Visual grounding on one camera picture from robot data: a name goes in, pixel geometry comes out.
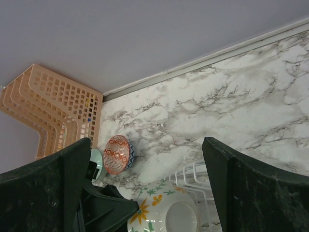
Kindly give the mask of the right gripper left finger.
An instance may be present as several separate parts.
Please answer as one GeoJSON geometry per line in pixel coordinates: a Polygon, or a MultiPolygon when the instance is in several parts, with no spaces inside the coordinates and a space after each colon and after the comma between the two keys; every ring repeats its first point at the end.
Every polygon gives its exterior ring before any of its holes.
{"type": "Polygon", "coordinates": [[[40,160],[0,175],[2,232],[69,232],[91,155],[83,138],[40,160]]]}

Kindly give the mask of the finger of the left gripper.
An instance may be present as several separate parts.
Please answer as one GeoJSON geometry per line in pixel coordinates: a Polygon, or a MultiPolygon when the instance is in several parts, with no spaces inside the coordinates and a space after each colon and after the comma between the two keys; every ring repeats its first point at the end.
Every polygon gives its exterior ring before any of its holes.
{"type": "Polygon", "coordinates": [[[85,180],[76,213],[76,231],[127,232],[128,220],[139,209],[138,202],[124,198],[116,186],[98,187],[85,180]]]}

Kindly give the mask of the yellow flower bowl back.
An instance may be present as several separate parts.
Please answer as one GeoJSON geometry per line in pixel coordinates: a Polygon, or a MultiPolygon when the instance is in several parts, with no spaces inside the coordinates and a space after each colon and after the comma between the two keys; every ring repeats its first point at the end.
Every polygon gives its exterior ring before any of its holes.
{"type": "Polygon", "coordinates": [[[193,198],[168,180],[142,187],[135,200],[140,209],[127,222],[129,232],[197,232],[199,229],[193,198]]]}

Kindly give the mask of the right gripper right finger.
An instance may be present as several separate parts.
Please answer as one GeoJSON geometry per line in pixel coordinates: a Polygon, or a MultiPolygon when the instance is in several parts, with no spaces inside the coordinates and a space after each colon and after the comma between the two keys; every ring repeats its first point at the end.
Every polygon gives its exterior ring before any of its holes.
{"type": "Polygon", "coordinates": [[[203,157],[224,232],[307,232],[309,178],[206,137],[203,157]]]}

